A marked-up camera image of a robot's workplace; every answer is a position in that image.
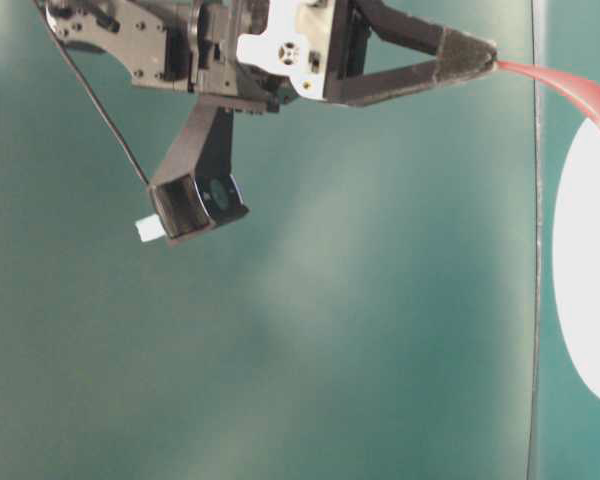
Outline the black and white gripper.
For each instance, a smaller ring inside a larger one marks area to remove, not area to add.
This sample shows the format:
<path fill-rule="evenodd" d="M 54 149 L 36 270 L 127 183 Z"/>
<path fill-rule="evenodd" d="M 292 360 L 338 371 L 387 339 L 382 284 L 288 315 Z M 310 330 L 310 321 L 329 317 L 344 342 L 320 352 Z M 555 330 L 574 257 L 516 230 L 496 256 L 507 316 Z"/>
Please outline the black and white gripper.
<path fill-rule="evenodd" d="M 341 1 L 196 1 L 194 93 L 229 112 L 267 113 L 301 97 L 367 107 L 454 86 L 495 70 L 492 42 L 389 7 L 355 1 L 381 40 L 431 56 L 448 47 L 482 52 L 477 59 L 443 58 L 372 74 L 328 79 L 332 34 Z"/>

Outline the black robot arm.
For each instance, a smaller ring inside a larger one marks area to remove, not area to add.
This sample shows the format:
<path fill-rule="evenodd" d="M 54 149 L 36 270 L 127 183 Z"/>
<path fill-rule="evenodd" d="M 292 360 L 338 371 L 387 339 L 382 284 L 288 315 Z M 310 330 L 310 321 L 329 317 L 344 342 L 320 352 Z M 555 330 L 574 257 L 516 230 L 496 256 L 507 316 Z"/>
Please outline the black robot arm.
<path fill-rule="evenodd" d="M 264 113 L 297 98 L 364 107 L 494 70 L 494 44 L 381 1 L 46 1 L 65 46 L 135 86 Z"/>

